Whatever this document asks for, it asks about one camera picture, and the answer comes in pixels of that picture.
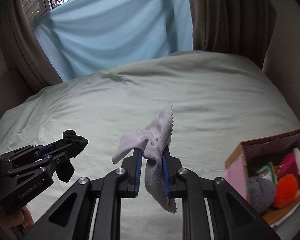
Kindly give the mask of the person's left hand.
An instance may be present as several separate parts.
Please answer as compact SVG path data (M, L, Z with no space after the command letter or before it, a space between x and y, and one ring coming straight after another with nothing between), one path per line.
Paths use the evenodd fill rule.
M11 228L18 225L23 227L22 231L24 233L27 233L34 225L32 215L26 205L16 213L9 216L0 211L0 227L9 239L17 239Z

